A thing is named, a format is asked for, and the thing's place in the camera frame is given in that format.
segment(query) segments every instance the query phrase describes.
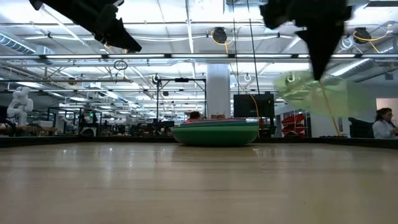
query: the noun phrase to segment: black monitor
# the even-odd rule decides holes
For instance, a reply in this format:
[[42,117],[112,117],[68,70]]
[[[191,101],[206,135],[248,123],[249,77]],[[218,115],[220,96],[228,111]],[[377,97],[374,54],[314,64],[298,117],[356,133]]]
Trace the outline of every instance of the black monitor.
[[[274,119],[274,95],[270,93],[252,95],[257,103],[258,116]],[[235,118],[257,118],[256,105],[250,95],[234,95]]]

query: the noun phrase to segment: white shirt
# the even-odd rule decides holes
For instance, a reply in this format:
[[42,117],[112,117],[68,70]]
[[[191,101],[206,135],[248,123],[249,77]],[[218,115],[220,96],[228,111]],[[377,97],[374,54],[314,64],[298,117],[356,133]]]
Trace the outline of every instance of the white shirt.
[[376,121],[373,124],[373,135],[375,139],[395,139],[395,133],[391,134],[394,127],[387,121]]

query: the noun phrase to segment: green plastic bowl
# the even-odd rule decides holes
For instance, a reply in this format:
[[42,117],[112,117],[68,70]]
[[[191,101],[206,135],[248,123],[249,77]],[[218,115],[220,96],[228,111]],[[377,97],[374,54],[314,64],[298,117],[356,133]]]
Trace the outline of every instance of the green plastic bowl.
[[174,138],[189,146],[243,146],[252,143],[258,131],[257,123],[246,121],[192,123],[172,128]]

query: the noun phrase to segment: ceiling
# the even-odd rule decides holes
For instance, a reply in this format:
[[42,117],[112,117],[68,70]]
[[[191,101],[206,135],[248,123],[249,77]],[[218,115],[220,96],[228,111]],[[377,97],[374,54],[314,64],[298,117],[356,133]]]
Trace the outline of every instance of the ceiling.
[[[393,38],[398,32],[395,18],[398,18],[398,10],[392,8],[368,9],[363,8],[367,1],[353,1],[358,3],[353,18],[346,23],[346,33],[352,34],[356,27],[366,27],[373,38],[383,37],[372,41],[378,47],[383,42]],[[123,54],[123,49],[107,48],[93,39],[93,36],[84,28],[76,26],[71,20],[50,7],[45,7],[51,14],[35,11],[28,0],[0,0],[0,33],[14,35],[18,40],[25,41],[29,46],[45,46],[54,54]],[[119,7],[118,17],[123,19],[126,30],[142,46],[142,54],[307,54],[305,43],[295,36],[299,28],[292,23],[286,23],[278,30],[269,30],[264,27],[262,17],[257,7],[239,7],[235,13],[229,12],[219,0],[125,0]],[[231,44],[227,46],[215,44],[208,36],[215,27],[224,27]],[[350,44],[345,42],[336,49],[337,54],[356,54],[373,50],[371,44]],[[0,54],[16,55],[18,52],[0,45]],[[98,92],[83,91],[78,93],[57,92],[49,105],[64,103],[86,103],[72,100],[70,97],[88,99],[87,102],[100,106],[109,106],[113,110],[103,110],[106,113],[112,111],[141,111],[141,115],[153,114],[156,109],[155,91],[143,92],[140,90],[155,90],[152,79],[155,74],[160,78],[206,78],[207,64],[214,63],[209,60],[172,60],[172,59],[131,59],[125,60],[129,67],[123,71],[114,69],[115,60],[99,63],[98,60],[57,60],[51,65],[37,63],[34,60],[3,60],[7,64],[2,65],[0,77],[3,79],[41,80],[44,76],[50,76],[53,80],[78,80],[98,81],[95,88],[107,90],[131,90],[116,92],[118,97],[114,99],[108,95],[101,96]],[[259,80],[259,88],[262,91],[275,91],[273,82],[282,72],[292,70],[310,70],[308,59],[301,60],[271,60],[259,61],[257,71],[254,63],[247,60],[238,61],[238,69],[235,61],[222,61],[230,64],[231,83],[235,84],[236,75],[239,76],[239,84],[247,90],[256,89],[256,72]],[[341,63],[334,60],[330,68]],[[387,79],[383,73],[386,71],[395,73],[395,63],[375,63],[373,70],[365,70],[349,77],[350,80],[367,85],[394,86],[396,80]],[[118,82],[104,82],[103,80],[116,80]],[[77,83],[39,83],[41,89],[48,90],[85,90],[90,84]],[[204,88],[202,83],[175,83],[170,82],[164,87],[169,89],[168,96],[160,95],[161,114],[182,114],[190,110],[203,112]]]

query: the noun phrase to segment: person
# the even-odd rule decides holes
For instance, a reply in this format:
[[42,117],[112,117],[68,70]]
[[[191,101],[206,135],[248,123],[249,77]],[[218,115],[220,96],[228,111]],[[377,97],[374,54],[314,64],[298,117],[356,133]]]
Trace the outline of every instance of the person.
[[185,122],[186,123],[192,123],[192,122],[194,122],[196,120],[199,120],[199,119],[201,119],[201,114],[198,111],[192,111],[189,114],[189,119],[187,119]]
[[391,122],[393,117],[390,108],[382,108],[376,111],[376,121],[373,124],[375,139],[395,139],[398,128]]

